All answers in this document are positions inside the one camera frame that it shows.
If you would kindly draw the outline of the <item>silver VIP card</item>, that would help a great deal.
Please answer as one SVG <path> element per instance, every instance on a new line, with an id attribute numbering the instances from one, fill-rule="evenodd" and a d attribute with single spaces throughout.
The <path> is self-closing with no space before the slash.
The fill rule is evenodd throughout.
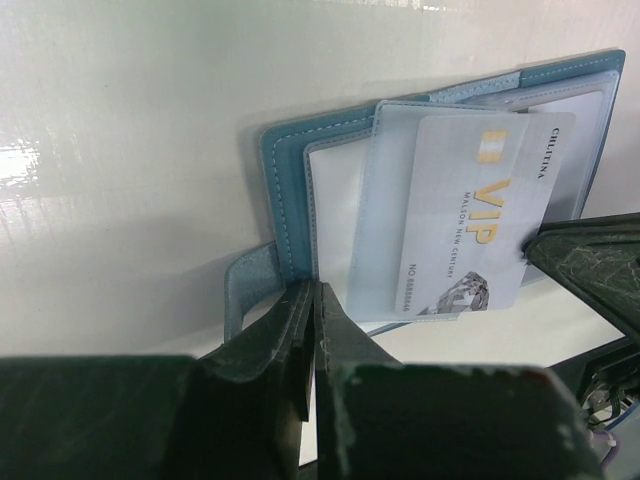
<path id="1" fill-rule="evenodd" d="M 509 308 L 576 117 L 433 116 L 418 126 L 395 310 L 411 318 Z"/>

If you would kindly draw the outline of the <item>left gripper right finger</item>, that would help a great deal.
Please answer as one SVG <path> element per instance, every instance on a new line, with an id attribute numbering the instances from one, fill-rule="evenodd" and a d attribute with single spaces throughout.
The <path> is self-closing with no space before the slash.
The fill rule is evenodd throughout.
<path id="1" fill-rule="evenodd" d="M 596 479 L 574 395 L 526 365 L 404 364 L 317 287 L 322 479 Z"/>

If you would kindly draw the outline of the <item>blue leather card holder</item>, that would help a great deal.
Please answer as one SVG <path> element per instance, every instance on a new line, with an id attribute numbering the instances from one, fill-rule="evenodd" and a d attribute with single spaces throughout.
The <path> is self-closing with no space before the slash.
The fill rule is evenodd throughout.
<path id="1" fill-rule="evenodd" d="M 455 86 L 408 95 L 408 100 L 459 104 L 464 100 L 606 71 L 621 72 L 626 53 L 608 49 Z M 316 141 L 365 134 L 373 125 L 375 103 L 288 120 L 267 128 L 259 153 L 274 227 L 274 242 L 236 260 L 225 275 L 224 338 L 241 332 L 245 315 L 262 300 L 294 281 L 312 276 L 310 213 L 303 152 Z"/>

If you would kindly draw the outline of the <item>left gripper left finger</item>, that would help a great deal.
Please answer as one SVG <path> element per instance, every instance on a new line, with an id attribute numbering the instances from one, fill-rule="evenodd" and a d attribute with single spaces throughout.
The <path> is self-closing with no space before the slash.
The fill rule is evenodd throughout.
<path id="1" fill-rule="evenodd" d="M 312 306 L 312 282 L 295 283 L 262 317 L 198 361 L 190 478 L 296 478 L 309 418 Z"/>

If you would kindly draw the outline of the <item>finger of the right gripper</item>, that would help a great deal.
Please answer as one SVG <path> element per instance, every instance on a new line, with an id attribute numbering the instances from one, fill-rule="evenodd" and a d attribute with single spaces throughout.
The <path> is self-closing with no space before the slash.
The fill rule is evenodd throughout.
<path id="1" fill-rule="evenodd" d="M 545 223 L 522 251 L 529 264 L 639 342 L 639 215 Z"/>

